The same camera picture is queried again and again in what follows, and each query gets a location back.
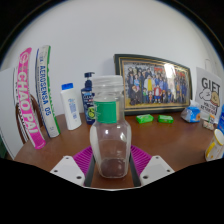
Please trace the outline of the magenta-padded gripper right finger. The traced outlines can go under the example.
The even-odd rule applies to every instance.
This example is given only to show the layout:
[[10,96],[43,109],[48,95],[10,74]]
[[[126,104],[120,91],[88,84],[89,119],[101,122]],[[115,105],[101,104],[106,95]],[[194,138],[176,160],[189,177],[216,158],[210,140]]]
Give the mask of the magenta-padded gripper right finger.
[[136,146],[131,147],[130,169],[135,187],[148,185],[174,173],[159,155],[151,156]]

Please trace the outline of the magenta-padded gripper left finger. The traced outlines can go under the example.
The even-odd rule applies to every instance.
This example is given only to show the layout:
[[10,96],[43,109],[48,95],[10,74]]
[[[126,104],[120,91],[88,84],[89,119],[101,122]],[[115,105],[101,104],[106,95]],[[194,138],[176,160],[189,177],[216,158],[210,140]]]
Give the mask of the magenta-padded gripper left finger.
[[51,173],[82,187],[90,187],[95,167],[91,147],[87,147],[74,156],[64,156]]

